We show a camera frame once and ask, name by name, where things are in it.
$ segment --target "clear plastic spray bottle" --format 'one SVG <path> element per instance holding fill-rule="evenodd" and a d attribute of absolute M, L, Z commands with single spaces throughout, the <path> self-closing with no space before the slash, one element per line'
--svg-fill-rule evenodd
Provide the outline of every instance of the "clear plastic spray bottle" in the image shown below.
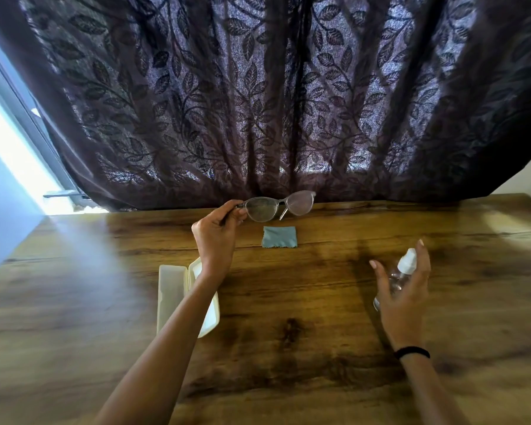
<path fill-rule="evenodd" d="M 397 268 L 389 273 L 389 290 L 391 295 L 403 289 L 403 286 L 411 280 L 411 274 L 413 274 L 416 268 L 417 251 L 411 248 L 401 257 Z M 379 301 L 377 298 L 374 298 L 374 307 L 379 311 Z"/>

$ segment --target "wooden table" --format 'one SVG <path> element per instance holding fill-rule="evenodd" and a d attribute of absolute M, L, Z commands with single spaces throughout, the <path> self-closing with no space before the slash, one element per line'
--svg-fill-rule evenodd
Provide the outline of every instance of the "wooden table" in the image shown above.
<path fill-rule="evenodd" d="M 208 210 L 48 218 L 0 266 L 0 425 L 89 423 L 156 331 L 160 264 L 197 256 Z M 422 237 L 429 350 L 473 424 L 531 425 L 531 199 L 315 205 L 297 249 L 239 232 L 220 323 L 173 424 L 419 423 L 372 307 L 368 259 Z"/>

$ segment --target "black wristband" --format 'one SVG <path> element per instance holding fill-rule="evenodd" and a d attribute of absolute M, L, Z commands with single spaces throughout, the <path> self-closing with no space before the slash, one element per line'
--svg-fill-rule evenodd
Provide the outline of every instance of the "black wristband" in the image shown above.
<path fill-rule="evenodd" d="M 418 346 L 402 347 L 397 352 L 394 352 L 394 356 L 397 359 L 401 359 L 402 357 L 408 354 L 420 354 L 420 355 L 423 355 L 424 357 L 431 358 L 431 354 L 429 353 L 428 350 L 425 350 L 422 347 L 418 347 Z"/>

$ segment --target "purple curtain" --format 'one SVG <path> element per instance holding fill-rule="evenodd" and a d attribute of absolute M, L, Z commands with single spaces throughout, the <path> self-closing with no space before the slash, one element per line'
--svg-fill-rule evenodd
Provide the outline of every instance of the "purple curtain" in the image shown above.
<path fill-rule="evenodd" d="M 459 200 L 531 158 L 531 0 L 0 0 L 0 46 L 113 210 Z"/>

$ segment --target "leaf pattern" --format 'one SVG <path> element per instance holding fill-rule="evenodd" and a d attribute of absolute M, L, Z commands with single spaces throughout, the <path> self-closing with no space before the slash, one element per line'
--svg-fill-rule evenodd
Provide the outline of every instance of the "leaf pattern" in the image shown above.
<path fill-rule="evenodd" d="M 54 144 L 113 210 L 456 200 L 531 157 L 531 1 L 279 1 L 20 0 L 48 65 L 16 68 L 48 119 L 71 107 Z"/>

